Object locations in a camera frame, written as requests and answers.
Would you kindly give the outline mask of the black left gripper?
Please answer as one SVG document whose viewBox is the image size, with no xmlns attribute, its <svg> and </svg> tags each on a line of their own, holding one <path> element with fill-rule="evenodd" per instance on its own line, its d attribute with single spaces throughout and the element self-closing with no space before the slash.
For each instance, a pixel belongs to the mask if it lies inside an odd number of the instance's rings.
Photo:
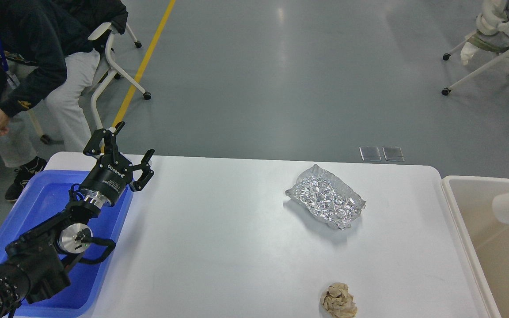
<svg viewBox="0 0 509 318">
<path fill-rule="evenodd" d="M 125 121 L 120 121 L 115 127 L 97 129 L 91 135 L 83 154 L 93 157 L 101 153 L 104 155 L 97 159 L 95 167 L 81 183 L 81 192 L 93 191 L 105 195 L 108 201 L 118 201 L 127 184 L 131 191 L 141 191 L 153 177 L 150 160 L 155 149 L 148 150 L 137 165 L 132 165 L 129 159 L 121 155 L 116 138 L 124 126 Z M 139 179 L 132 181 L 133 172 L 138 170 L 141 171 Z"/>
</svg>

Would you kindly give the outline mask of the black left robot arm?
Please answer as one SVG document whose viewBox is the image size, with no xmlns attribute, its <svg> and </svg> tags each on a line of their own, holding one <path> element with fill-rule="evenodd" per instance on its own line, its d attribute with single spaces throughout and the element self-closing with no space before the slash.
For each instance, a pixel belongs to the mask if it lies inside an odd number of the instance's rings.
<svg viewBox="0 0 509 318">
<path fill-rule="evenodd" d="M 89 221 L 115 206 L 126 188 L 141 191 L 154 174 L 154 149 L 139 164 L 118 150 L 116 137 L 124 126 L 120 121 L 93 132 L 83 153 L 95 157 L 96 164 L 82 183 L 71 187 L 63 211 L 6 246 L 7 258 L 0 263 L 0 318 L 12 318 L 23 300 L 52 298 L 71 284 L 69 272 L 77 264 L 100 264 L 115 249 L 115 241 L 93 234 Z"/>
</svg>

